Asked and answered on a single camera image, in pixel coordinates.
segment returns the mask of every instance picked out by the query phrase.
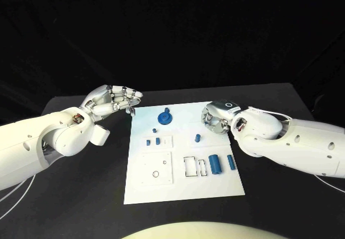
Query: small hole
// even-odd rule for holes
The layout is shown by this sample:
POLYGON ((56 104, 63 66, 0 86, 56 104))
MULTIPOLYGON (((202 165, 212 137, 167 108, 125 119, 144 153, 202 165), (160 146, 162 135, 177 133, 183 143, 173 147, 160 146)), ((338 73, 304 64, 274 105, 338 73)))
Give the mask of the small hole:
POLYGON ((296 142, 296 143, 300 142, 300 136, 299 136, 299 135, 294 137, 294 142, 296 142))
POLYGON ((30 151, 30 145, 24 142, 23 143, 23 148, 27 150, 27 151, 30 151))
POLYGON ((329 143, 329 150, 333 150, 333 149, 335 149, 335 146, 336 146, 335 143, 330 142, 330 143, 329 143))

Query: blue cylinder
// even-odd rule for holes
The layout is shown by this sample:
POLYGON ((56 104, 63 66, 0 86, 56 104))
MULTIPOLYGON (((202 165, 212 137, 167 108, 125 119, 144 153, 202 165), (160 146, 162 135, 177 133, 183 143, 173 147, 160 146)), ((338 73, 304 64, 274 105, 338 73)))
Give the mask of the blue cylinder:
POLYGON ((221 173, 221 164, 219 164, 218 155, 216 154, 211 155, 208 157, 208 160, 209 160, 212 174, 219 174, 221 173))
POLYGON ((232 156, 228 155, 226 157, 228 157, 229 168, 231 168, 231 170, 235 170, 235 164, 234 164, 232 156))
POLYGON ((159 115, 159 123, 163 124, 163 125, 169 124, 173 120, 173 116, 170 115, 169 112, 170 112, 169 108, 166 108, 164 112, 160 113, 160 115, 159 115))
POLYGON ((195 142, 199 143, 199 134, 195 136, 195 142))

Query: white board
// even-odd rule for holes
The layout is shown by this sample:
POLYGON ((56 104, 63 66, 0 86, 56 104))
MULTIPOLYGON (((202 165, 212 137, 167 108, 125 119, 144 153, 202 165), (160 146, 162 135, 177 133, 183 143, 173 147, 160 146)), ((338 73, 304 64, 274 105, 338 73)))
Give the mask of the white board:
POLYGON ((131 122, 124 204, 244 195, 238 170, 229 169, 226 159, 226 155, 232 155, 228 135, 212 133, 200 123, 200 111, 208 103, 136 108, 136 117, 131 122), (170 110, 172 122, 162 125, 157 117, 166 107, 170 110), (196 134, 200 135, 199 143, 195 142, 196 134), (156 137, 166 139, 166 143, 160 147, 156 145, 156 137), (150 146, 146 145, 147 139, 151 141, 150 146), (147 183, 143 185, 141 175, 153 177, 154 165, 151 162, 153 165, 144 169, 143 155, 154 152, 160 152, 162 155, 172 154, 172 183, 167 181, 156 184, 157 180, 147 178, 147 183), (222 169, 222 173, 216 175, 211 173, 208 161, 208 156, 212 154, 218 155, 222 169), (190 156, 196 161, 198 176, 195 177, 185 176, 183 158, 190 156), (206 176, 200 176, 203 168, 199 168, 198 161, 202 159, 205 160, 206 176))

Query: wire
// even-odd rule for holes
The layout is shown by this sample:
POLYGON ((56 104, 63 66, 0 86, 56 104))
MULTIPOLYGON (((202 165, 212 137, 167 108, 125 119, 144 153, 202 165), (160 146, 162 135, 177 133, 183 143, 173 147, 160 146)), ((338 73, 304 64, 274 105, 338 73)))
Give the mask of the wire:
POLYGON ((341 192, 345 193, 345 191, 343 191, 342 189, 336 188, 333 185, 330 185, 328 182, 325 182, 319 177, 317 177, 317 179, 319 179, 325 184, 328 184, 332 188, 335 188, 336 190, 339 190, 341 192))
POLYGON ((16 186, 16 188, 7 193, 7 195, 0 199, 0 202, 6 199, 6 197, 19 189, 19 187, 23 185, 26 182, 26 179, 20 182, 20 184, 16 186))
POLYGON ((264 110, 257 109, 257 108, 254 108, 254 107, 248 107, 248 108, 251 108, 251 109, 254 109, 254 110, 257 110, 257 111, 261 111, 261 112, 264 112, 264 113, 268 113, 268 114, 274 114, 274 115, 283 116, 283 117, 287 118, 289 120, 293 119, 290 116, 287 116, 287 115, 284 115, 284 114, 281 114, 281 113, 276 113, 276 112, 271 112, 271 111, 264 111, 264 110))
POLYGON ((4 215, 0 217, 0 220, 4 218, 4 216, 9 214, 9 212, 13 210, 13 208, 16 207, 16 205, 19 204, 19 202, 22 201, 22 199, 23 199, 23 197, 24 197, 27 191, 29 191, 30 185, 32 185, 32 183, 33 183, 34 176, 32 177, 32 181, 30 181, 30 184, 29 184, 29 186, 27 186, 27 189, 26 189, 26 191, 24 191, 24 193, 23 193, 23 196, 20 197, 19 201, 16 202, 16 204, 13 205, 13 207, 10 208, 10 210, 9 210, 9 211, 4 213, 4 215))

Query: rectangular hole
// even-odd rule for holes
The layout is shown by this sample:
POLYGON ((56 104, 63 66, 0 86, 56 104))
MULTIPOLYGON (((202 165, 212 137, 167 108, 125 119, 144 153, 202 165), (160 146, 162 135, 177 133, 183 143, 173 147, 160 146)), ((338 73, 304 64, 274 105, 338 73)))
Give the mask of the rectangular hole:
POLYGON ((202 176, 206 176, 206 166, 205 166, 205 160, 199 160, 199 173, 202 176))
POLYGON ((198 176, 195 157, 185 157, 183 160, 185 160, 185 176, 186 177, 198 176))

